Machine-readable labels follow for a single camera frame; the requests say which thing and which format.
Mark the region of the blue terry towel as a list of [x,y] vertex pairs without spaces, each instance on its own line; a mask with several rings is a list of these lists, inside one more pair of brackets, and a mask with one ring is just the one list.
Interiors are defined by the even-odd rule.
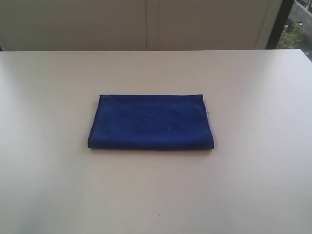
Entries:
[[90,149],[199,151],[215,147],[202,94],[100,95]]

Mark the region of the green tree outside window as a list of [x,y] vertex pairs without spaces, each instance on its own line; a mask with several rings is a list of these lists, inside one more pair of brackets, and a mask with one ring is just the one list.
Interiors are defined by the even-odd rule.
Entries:
[[301,22],[288,25],[281,33],[277,49],[296,49],[304,38],[304,29]]

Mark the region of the black window frame post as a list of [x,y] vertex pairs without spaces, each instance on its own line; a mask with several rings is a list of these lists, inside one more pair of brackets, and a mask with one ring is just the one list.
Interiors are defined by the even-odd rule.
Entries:
[[284,30],[284,25],[288,19],[293,3],[294,0],[282,0],[265,49],[272,50],[277,48],[277,44]]

